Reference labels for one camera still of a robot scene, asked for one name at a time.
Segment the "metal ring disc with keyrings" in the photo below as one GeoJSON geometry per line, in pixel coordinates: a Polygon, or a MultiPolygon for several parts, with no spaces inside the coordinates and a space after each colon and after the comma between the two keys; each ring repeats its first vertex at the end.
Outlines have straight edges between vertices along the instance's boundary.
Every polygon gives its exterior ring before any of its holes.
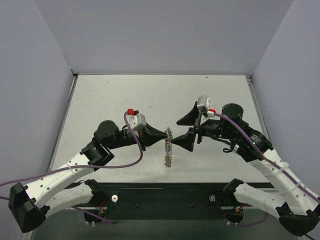
{"type": "Polygon", "coordinates": [[[167,168],[172,167],[172,157],[173,157],[173,147],[172,147],[172,139],[173,139],[173,134],[172,130],[167,127],[166,130],[164,131],[167,134],[167,137],[165,139],[165,154],[164,154],[164,165],[167,168]]]}

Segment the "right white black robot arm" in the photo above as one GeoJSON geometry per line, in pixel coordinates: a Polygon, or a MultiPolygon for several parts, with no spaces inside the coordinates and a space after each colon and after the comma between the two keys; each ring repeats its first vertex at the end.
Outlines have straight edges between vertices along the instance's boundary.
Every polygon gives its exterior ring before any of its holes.
{"type": "Polygon", "coordinates": [[[259,190],[236,178],[223,190],[237,202],[275,217],[291,234],[307,235],[320,223],[319,195],[299,180],[261,132],[243,120],[243,113],[243,108],[236,103],[224,105],[221,113],[217,113],[210,102],[196,101],[192,110],[176,122],[179,126],[188,126],[187,133],[171,142],[189,152],[203,137],[228,145],[227,152],[240,156],[258,170],[277,194],[259,190]]]}

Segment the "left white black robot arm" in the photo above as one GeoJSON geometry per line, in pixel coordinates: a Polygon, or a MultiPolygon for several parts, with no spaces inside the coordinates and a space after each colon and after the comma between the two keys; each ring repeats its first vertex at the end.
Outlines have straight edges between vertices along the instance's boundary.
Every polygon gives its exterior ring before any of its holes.
{"type": "Polygon", "coordinates": [[[33,231],[65,208],[100,204],[106,195],[95,180],[86,180],[74,188],[68,186],[99,168],[109,168],[108,163],[114,158],[112,149],[136,144],[143,152],[166,137],[165,132],[136,120],[122,130],[111,120],[101,122],[92,141],[64,165],[33,182],[23,185],[18,181],[10,188],[8,208],[21,232],[33,231]]]}

